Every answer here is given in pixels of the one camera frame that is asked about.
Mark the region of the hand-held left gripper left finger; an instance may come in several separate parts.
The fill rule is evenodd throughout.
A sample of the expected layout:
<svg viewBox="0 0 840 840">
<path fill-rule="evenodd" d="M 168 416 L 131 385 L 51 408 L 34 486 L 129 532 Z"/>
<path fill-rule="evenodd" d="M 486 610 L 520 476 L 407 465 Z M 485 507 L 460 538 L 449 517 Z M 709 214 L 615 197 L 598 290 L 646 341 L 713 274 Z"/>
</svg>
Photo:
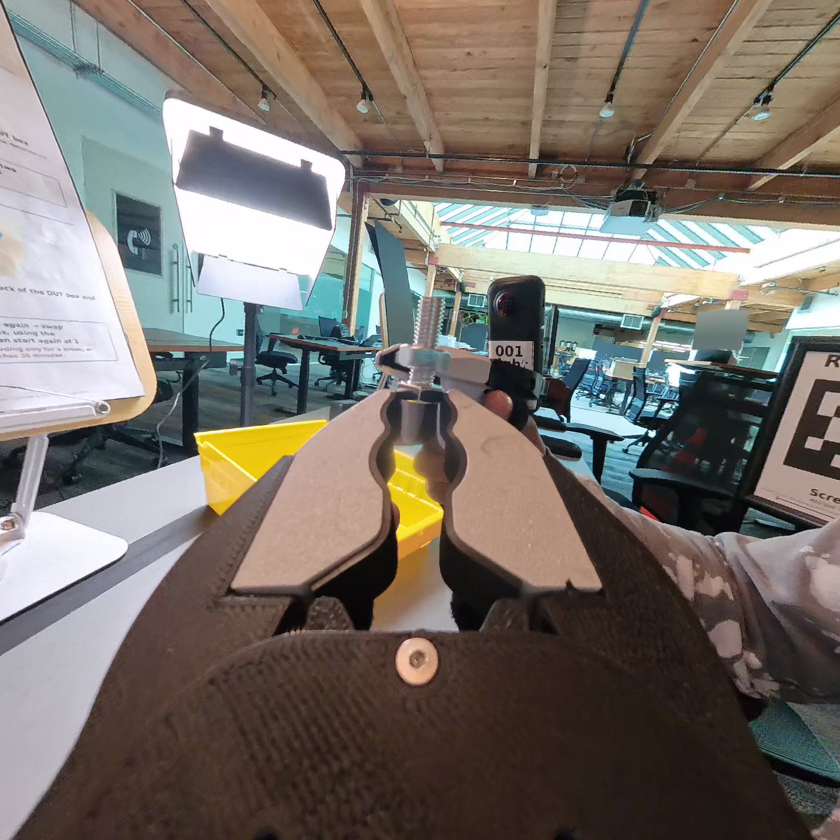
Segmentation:
<svg viewBox="0 0 840 840">
<path fill-rule="evenodd" d="M 387 409 L 378 392 L 329 421 L 293 456 L 231 582 L 237 595 L 340 601 L 356 629 L 398 566 Z"/>
</svg>

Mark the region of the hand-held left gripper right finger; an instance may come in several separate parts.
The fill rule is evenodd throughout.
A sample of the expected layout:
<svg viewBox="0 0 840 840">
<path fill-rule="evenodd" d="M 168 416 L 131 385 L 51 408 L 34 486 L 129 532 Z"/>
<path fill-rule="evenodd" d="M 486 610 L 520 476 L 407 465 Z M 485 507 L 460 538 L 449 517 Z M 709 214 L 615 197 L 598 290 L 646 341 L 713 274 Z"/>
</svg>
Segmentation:
<svg viewBox="0 0 840 840">
<path fill-rule="evenodd" d="M 460 631 L 499 600 L 527 617 L 552 595 L 602 593 L 602 580 L 550 471 L 526 435 L 461 391 L 440 406 L 444 524 L 438 564 Z"/>
</svg>

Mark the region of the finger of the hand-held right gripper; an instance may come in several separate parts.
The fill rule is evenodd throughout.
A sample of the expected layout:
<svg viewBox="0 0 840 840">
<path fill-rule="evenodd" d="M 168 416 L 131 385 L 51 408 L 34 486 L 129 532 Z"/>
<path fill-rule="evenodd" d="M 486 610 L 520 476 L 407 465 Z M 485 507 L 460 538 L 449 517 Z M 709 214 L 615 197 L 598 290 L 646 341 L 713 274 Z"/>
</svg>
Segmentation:
<svg viewBox="0 0 840 840">
<path fill-rule="evenodd" d="M 385 382 L 418 382 L 419 347 L 412 344 L 393 345 L 380 350 L 375 356 L 375 366 L 382 373 Z"/>
<path fill-rule="evenodd" d="M 434 376 L 434 384 L 446 392 L 456 389 L 464 394 L 485 394 L 490 378 L 491 362 L 482 353 L 461 348 L 447 348 L 446 370 Z"/>
</svg>

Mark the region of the steel bolt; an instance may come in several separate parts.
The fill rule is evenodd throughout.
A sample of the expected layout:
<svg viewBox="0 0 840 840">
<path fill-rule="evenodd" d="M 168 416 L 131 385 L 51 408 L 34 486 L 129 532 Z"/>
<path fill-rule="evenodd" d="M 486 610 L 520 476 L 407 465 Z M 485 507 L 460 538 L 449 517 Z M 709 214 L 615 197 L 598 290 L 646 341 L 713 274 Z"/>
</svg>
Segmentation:
<svg viewBox="0 0 840 840">
<path fill-rule="evenodd" d="M 439 330 L 443 317 L 443 302 L 435 297 L 423 297 L 418 303 L 412 344 L 420 348 L 441 350 Z M 436 372 L 419 369 L 419 381 L 403 381 L 397 390 L 397 438 L 400 445 L 420 445 L 430 434 L 437 415 L 433 395 L 440 391 L 434 384 Z"/>
</svg>

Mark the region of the yellow plastic bin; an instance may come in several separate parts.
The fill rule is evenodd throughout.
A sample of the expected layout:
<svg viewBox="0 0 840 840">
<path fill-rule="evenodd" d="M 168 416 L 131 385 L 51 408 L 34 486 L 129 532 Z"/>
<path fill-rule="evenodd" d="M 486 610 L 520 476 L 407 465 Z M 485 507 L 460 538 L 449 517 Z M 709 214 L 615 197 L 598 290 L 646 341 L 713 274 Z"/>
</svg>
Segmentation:
<svg viewBox="0 0 840 840">
<path fill-rule="evenodd" d="M 223 515 L 278 460 L 295 455 L 327 423 L 311 419 L 196 434 L 206 504 Z M 388 487 L 400 512 L 396 537 L 398 557 L 403 559 L 439 537 L 444 514 L 427 494 L 414 457 L 400 450 L 394 457 L 395 471 Z"/>
</svg>

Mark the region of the person's right forearm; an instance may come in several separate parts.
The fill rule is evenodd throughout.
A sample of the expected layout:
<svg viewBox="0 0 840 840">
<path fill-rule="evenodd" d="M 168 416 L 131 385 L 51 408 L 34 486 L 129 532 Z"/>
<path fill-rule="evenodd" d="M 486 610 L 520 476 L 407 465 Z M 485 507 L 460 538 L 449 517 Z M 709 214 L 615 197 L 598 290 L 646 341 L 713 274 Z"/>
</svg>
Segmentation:
<svg viewBox="0 0 840 840">
<path fill-rule="evenodd" d="M 735 689 L 753 699 L 838 704 L 838 520 L 756 539 L 705 535 L 655 521 L 609 498 L 569 469 L 542 441 L 537 448 L 591 552 L 607 595 L 643 589 L 682 595 Z"/>
</svg>

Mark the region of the person's right hand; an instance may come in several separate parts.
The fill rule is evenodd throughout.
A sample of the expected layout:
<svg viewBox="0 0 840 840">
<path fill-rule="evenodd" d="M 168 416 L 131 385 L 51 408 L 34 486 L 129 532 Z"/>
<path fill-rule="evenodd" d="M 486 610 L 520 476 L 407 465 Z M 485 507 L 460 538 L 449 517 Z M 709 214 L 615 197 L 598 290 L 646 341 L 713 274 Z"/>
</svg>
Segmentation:
<svg viewBox="0 0 840 840">
<path fill-rule="evenodd" d="M 508 425 L 512 425 L 514 404 L 507 393 L 501 391 L 488 392 L 482 397 L 482 405 L 492 413 L 499 416 Z M 548 450 L 539 434 L 539 429 L 534 422 L 532 415 L 526 414 L 527 422 L 519 429 L 520 433 L 539 451 L 540 456 L 546 456 Z"/>
</svg>

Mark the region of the black office chair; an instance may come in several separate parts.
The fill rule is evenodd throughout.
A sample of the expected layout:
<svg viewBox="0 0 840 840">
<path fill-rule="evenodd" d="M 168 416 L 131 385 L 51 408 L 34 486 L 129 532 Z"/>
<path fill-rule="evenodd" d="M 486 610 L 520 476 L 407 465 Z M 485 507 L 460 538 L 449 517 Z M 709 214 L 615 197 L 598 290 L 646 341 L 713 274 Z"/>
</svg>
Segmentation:
<svg viewBox="0 0 840 840">
<path fill-rule="evenodd" d="M 255 364 L 266 367 L 268 373 L 255 378 L 258 385 L 269 384 L 270 393 L 277 396 L 277 384 L 283 383 L 291 388 L 298 388 L 298 382 L 288 377 L 288 366 L 297 364 L 298 358 L 287 352 L 276 349 L 277 341 L 267 339 L 259 321 L 255 321 Z"/>
<path fill-rule="evenodd" d="M 591 441 L 591 471 L 595 481 L 602 483 L 607 446 L 617 444 L 626 438 L 609 427 L 576 423 L 572 420 L 572 396 L 590 367 L 590 360 L 577 359 L 572 363 L 565 377 L 546 377 L 539 407 L 548 410 L 554 418 L 537 414 L 534 419 L 538 428 L 544 431 L 567 433 L 587 437 Z"/>
<path fill-rule="evenodd" d="M 318 316 L 318 327 L 320 330 L 320 337 L 323 339 L 330 339 L 341 345 L 356 346 L 358 342 L 351 334 L 350 328 L 334 318 L 325 316 Z M 317 379 L 315 386 L 325 383 L 329 384 L 344 384 L 345 389 L 349 390 L 353 383 L 354 377 L 354 363 L 350 358 L 342 357 L 339 351 L 323 351 L 319 353 L 318 361 L 322 365 L 329 367 L 329 374 Z"/>
</svg>

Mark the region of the black panel board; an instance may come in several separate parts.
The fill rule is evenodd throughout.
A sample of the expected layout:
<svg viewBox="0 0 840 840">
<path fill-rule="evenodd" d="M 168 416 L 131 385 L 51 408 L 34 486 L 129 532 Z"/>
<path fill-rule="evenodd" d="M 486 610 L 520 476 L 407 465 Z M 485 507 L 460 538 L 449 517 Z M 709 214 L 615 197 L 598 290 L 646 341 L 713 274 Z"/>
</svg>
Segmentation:
<svg viewBox="0 0 840 840">
<path fill-rule="evenodd" d="M 380 222 L 367 223 L 366 227 L 383 281 L 382 344 L 387 348 L 411 343 L 415 330 L 415 303 L 404 246 Z"/>
</svg>

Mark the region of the ceiling projector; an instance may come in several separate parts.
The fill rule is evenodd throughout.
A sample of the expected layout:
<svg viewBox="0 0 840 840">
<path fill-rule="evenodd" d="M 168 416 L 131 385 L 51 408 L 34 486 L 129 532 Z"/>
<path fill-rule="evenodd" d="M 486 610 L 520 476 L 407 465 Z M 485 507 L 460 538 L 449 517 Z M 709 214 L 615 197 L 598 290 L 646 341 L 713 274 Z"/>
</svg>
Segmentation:
<svg viewBox="0 0 840 840">
<path fill-rule="evenodd" d="M 641 237 L 658 223 L 659 216 L 656 190 L 628 187 L 615 192 L 599 230 L 604 235 Z"/>
</svg>

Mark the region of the studio light on stand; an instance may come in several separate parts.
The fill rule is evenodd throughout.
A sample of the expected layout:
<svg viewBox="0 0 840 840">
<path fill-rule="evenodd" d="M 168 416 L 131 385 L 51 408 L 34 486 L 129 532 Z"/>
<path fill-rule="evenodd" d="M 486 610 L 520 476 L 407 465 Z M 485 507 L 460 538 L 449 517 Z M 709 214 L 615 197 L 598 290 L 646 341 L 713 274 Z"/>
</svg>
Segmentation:
<svg viewBox="0 0 840 840">
<path fill-rule="evenodd" d="M 248 426 L 258 309 L 299 312 L 308 302 L 335 231 L 344 163 L 179 98 L 164 101 L 162 117 L 185 246 L 203 257 L 197 291 L 244 305 L 239 424 Z"/>
</svg>

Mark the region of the black mesh chair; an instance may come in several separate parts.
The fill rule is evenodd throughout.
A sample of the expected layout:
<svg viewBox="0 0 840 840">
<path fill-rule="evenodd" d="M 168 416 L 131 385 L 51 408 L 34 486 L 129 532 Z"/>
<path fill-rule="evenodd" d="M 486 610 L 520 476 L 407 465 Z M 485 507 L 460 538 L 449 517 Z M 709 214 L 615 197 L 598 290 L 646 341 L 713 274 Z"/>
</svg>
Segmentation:
<svg viewBox="0 0 840 840">
<path fill-rule="evenodd" d="M 635 507 L 707 536 L 739 530 L 742 486 L 777 381 L 769 371 L 700 370 L 630 473 Z"/>
</svg>

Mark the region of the wooden document stand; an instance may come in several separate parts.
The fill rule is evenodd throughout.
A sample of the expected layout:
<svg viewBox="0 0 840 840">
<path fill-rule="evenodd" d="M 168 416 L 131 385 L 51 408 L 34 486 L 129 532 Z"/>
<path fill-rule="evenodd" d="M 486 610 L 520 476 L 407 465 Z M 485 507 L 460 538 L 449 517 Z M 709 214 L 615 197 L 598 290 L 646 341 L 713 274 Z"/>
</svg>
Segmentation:
<svg viewBox="0 0 840 840">
<path fill-rule="evenodd" d="M 146 410 L 156 392 L 154 368 L 118 248 L 93 213 L 86 211 L 86 216 L 142 391 L 111 401 L 73 397 L 66 406 L 38 409 L 33 415 L 14 413 L 11 421 L 2 420 L 3 441 L 26 439 L 16 497 L 11 512 L 2 516 L 2 621 L 109 567 L 128 550 L 125 539 L 35 511 L 50 434 L 87 427 L 99 431 L 109 422 L 127 421 Z"/>
</svg>

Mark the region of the framed marker sign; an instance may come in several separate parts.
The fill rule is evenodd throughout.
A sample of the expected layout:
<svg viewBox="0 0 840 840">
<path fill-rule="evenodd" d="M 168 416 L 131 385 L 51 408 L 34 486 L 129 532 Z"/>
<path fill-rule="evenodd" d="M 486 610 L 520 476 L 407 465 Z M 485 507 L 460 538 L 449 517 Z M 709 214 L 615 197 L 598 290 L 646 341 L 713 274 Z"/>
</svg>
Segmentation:
<svg viewBox="0 0 840 840">
<path fill-rule="evenodd" d="M 798 530 L 838 519 L 838 336 L 791 340 L 739 493 Z"/>
</svg>

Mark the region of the printed instruction sheet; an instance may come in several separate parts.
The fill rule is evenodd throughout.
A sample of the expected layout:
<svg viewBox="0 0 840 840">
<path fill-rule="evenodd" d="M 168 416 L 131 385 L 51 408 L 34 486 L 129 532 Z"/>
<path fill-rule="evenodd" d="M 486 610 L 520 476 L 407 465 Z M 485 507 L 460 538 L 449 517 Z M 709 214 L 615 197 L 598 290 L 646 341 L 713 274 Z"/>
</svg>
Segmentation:
<svg viewBox="0 0 840 840">
<path fill-rule="evenodd" d="M 1 32 L 1 408 L 144 393 L 88 218 L 12 26 Z"/>
</svg>

